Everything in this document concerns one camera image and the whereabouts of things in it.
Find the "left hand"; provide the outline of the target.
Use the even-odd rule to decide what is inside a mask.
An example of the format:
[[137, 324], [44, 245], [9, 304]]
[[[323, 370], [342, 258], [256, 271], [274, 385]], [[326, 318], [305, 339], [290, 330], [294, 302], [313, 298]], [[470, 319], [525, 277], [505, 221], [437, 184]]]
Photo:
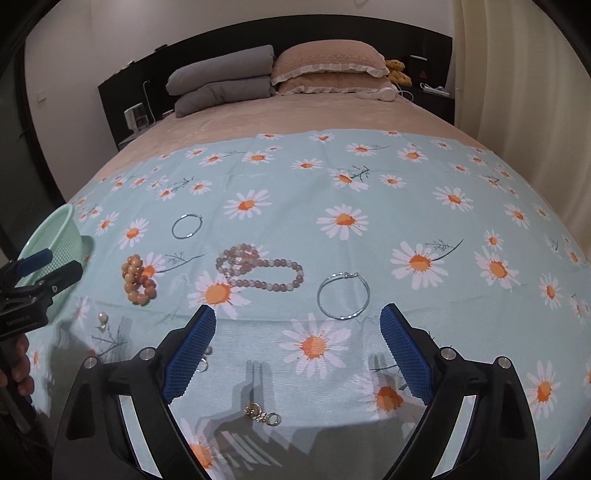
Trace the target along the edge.
[[13, 353], [14, 365], [10, 369], [8, 377], [4, 371], [0, 373], [0, 385], [6, 387], [8, 379], [11, 378], [17, 383], [18, 392], [21, 396], [28, 396], [34, 392], [34, 380], [30, 375], [30, 360], [27, 356], [29, 340], [25, 334], [11, 339], [8, 343]]

